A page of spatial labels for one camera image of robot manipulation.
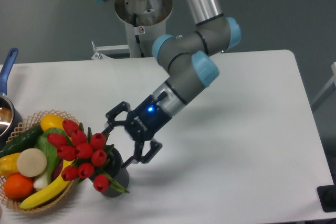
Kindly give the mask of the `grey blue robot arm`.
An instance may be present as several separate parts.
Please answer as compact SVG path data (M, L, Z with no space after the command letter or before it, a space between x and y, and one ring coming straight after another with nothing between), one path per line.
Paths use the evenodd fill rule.
M99 3L110 0L95 0ZM148 163L161 149L154 135L219 75L211 56L237 45L237 21L225 17L218 0L187 0L195 31L175 37L166 33L172 0L114 0L124 23L132 58L153 57L169 77L134 110L121 102L106 115L109 133L123 126L134 140L134 154L124 162Z

